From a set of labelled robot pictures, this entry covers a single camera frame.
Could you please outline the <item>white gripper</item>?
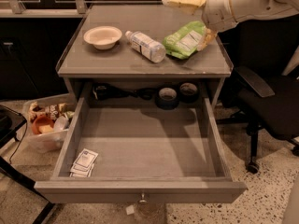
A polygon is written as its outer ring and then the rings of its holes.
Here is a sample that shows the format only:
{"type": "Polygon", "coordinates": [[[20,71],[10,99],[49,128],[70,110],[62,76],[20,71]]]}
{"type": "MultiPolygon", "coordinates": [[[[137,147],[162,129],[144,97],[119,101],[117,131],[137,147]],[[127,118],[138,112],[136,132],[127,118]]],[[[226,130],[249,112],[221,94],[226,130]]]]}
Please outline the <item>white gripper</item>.
{"type": "Polygon", "coordinates": [[[162,3],[191,15],[204,6],[202,20],[207,28],[197,45],[198,51],[203,50],[217,36],[217,32],[224,32],[238,25],[231,0],[162,0],[162,3]]]}

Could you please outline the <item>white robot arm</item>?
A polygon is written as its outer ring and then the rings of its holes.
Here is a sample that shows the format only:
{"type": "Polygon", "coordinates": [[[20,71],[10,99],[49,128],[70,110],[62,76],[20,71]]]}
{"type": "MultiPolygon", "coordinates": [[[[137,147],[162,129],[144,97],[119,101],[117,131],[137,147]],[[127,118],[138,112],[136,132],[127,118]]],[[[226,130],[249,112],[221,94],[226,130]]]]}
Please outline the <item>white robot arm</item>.
{"type": "Polygon", "coordinates": [[[162,0],[168,7],[201,9],[202,21],[212,34],[226,32],[240,22],[268,21],[299,12],[299,0],[162,0]]]}

